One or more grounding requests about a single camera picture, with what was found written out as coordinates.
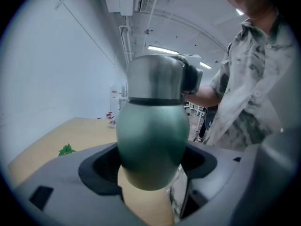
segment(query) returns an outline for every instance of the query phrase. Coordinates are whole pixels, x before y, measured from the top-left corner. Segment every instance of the green thermos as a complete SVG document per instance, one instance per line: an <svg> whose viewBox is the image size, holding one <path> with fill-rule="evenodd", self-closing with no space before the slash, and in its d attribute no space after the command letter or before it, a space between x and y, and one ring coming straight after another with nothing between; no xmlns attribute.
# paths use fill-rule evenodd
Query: green thermos
<svg viewBox="0 0 301 226"><path fill-rule="evenodd" d="M189 136L182 92L197 92L202 73L182 56L147 55L129 63L129 102L116 133L121 164L135 187L158 190L173 179Z"/></svg>

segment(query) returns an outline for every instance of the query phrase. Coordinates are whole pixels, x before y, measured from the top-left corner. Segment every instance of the man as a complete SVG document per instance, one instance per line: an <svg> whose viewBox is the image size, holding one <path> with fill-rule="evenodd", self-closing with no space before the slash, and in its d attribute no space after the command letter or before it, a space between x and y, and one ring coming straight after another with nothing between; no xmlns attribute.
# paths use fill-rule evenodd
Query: man
<svg viewBox="0 0 301 226"><path fill-rule="evenodd" d="M299 47L269 0L227 1L249 19L228 45L212 83L200 86L198 93L187 95L186 100L203 107L220 103L204 144L243 151L272 133L300 124L295 114L300 104L294 103L296 96L282 101L296 92L290 79L296 74L292 68L299 66ZM284 105L294 106L289 109L294 113L285 111ZM185 187L187 182L183 173L178 178L170 189L176 221L184 194L180 184Z"/></svg>

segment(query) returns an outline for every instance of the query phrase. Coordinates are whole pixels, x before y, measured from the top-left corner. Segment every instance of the white wall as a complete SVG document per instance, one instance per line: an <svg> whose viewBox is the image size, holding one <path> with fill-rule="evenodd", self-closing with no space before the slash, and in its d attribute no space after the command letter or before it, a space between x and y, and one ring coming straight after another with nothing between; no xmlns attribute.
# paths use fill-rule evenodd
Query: white wall
<svg viewBox="0 0 301 226"><path fill-rule="evenodd" d="M55 10L58 2L28 0L1 42L0 153L6 165L73 117L104 117L110 86L126 83L118 34L103 4L66 0Z"/></svg>

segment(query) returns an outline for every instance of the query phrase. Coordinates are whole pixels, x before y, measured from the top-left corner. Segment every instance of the chair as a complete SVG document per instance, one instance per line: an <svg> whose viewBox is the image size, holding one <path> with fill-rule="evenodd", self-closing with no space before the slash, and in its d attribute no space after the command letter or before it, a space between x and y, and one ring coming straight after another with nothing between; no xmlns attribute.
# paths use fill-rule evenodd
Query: chair
<svg viewBox="0 0 301 226"><path fill-rule="evenodd" d="M189 112L187 114L190 115L191 114L190 102L188 103L188 105L184 105L184 109L186 110L187 108L189 108Z"/></svg>

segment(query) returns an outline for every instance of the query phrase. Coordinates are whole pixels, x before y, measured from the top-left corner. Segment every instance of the ceiling light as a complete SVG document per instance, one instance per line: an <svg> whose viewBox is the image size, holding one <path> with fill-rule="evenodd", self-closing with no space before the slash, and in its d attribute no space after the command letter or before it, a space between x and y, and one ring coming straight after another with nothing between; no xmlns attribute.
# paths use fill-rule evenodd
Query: ceiling light
<svg viewBox="0 0 301 226"><path fill-rule="evenodd" d="M244 14L242 11L240 11L240 10L238 10L238 9L236 9L236 11L238 12L238 14L239 14L240 16L242 16L242 15Z"/></svg>
<svg viewBox="0 0 301 226"><path fill-rule="evenodd" d="M155 47L155 46L149 46L149 49L156 50L156 51L161 51L161 52L165 52L165 53L169 53L169 54L174 54L174 55L177 55L179 53L179 52L176 52L176 51L168 50L168 49L165 49L165 48L159 48L159 47Z"/></svg>
<svg viewBox="0 0 301 226"><path fill-rule="evenodd" d="M204 66L204 67L207 68L207 69L212 69L210 66L208 66L208 65L206 65L206 64L204 64L204 63L202 63L202 62L201 62L201 66Z"/></svg>

